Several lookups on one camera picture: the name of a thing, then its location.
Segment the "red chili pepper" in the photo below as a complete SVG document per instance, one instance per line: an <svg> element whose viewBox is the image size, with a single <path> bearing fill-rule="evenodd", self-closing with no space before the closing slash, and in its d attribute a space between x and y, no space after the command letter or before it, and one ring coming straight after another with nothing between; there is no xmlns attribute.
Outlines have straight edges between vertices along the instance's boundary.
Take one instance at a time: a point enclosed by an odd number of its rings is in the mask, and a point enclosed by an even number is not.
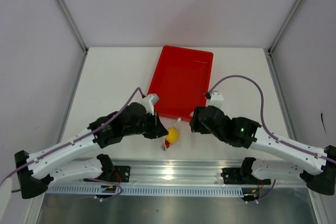
<svg viewBox="0 0 336 224"><path fill-rule="evenodd" d="M168 141L164 141L164 143L162 144L162 150L163 151L166 151L168 148L170 148L171 147L171 143L170 142L168 142Z"/></svg>

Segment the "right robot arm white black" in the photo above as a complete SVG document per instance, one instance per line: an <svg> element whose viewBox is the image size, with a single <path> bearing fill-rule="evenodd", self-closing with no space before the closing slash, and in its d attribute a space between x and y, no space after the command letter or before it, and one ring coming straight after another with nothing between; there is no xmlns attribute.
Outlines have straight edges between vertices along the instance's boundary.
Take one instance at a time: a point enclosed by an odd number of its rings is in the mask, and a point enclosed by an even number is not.
<svg viewBox="0 0 336 224"><path fill-rule="evenodd" d="M302 144L277 136L258 122L244 117L230 118L215 106L197 106L190 121L192 132L211 134L233 147L262 151L283 160L284 166L271 169L263 162L240 170L240 179L251 184L257 179L277 179L280 173L296 175L317 193L335 193L335 146L325 148Z"/></svg>

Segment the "clear zip top bag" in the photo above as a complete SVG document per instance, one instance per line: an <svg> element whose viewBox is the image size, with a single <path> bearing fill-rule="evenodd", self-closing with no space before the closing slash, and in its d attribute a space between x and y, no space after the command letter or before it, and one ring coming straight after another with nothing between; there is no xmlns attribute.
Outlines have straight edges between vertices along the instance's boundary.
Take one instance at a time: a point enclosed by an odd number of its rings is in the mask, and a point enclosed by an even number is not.
<svg viewBox="0 0 336 224"><path fill-rule="evenodd" d="M178 118L174 123L168 127L168 135L165 136L161 149L167 151L170 147L176 144L180 137L180 123L182 119Z"/></svg>

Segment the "yellow bell pepper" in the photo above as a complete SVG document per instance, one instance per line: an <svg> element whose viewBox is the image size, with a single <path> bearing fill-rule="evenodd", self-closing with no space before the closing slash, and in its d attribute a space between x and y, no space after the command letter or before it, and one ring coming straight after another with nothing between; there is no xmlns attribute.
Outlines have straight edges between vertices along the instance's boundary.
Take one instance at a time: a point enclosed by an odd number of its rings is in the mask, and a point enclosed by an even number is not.
<svg viewBox="0 0 336 224"><path fill-rule="evenodd" d="M179 139L180 132L178 129L172 127L169 128L169 134L166 136L166 141L170 142L171 144L175 144Z"/></svg>

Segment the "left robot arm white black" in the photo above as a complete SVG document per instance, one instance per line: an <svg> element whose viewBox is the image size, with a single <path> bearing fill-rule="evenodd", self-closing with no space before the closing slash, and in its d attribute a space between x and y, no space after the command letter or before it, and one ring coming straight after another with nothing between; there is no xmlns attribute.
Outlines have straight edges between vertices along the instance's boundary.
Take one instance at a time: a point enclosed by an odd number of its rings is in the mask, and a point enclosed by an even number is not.
<svg viewBox="0 0 336 224"><path fill-rule="evenodd" d="M98 118L65 143L37 153L21 150L14 155L21 197L31 199L45 193L50 186L76 179L108 182L114 176L114 166L108 155L99 154L78 166L73 159L118 144L127 136L156 139L168 133L156 112L133 102L120 111Z"/></svg>

